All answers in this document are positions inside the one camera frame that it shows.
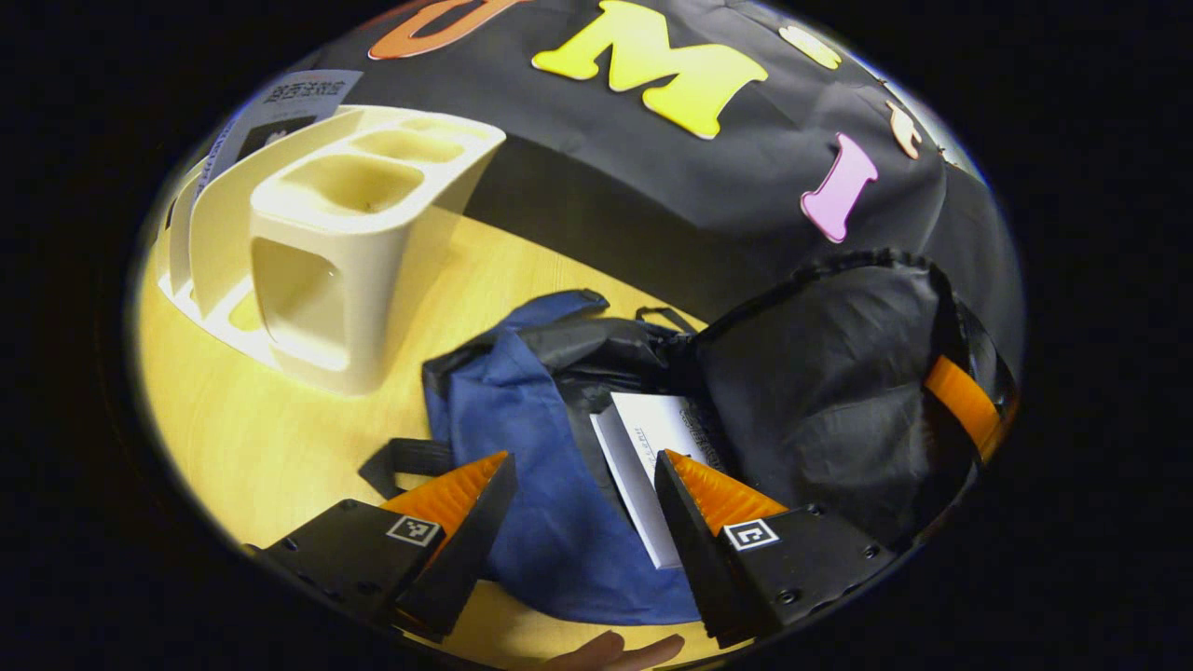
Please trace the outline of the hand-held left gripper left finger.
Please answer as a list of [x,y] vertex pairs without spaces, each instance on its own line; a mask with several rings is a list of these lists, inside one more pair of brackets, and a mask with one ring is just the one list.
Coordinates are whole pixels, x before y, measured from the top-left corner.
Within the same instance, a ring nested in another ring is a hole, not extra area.
[[439,644],[472,597],[518,493],[500,451],[381,505],[341,500],[251,558],[356,621]]

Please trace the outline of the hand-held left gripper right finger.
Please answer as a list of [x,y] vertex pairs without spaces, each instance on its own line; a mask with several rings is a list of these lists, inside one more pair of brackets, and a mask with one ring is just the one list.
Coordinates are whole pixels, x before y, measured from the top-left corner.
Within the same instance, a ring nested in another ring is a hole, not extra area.
[[653,488],[705,632],[722,650],[801,627],[898,558],[842,515],[785,506],[672,450],[659,454]]

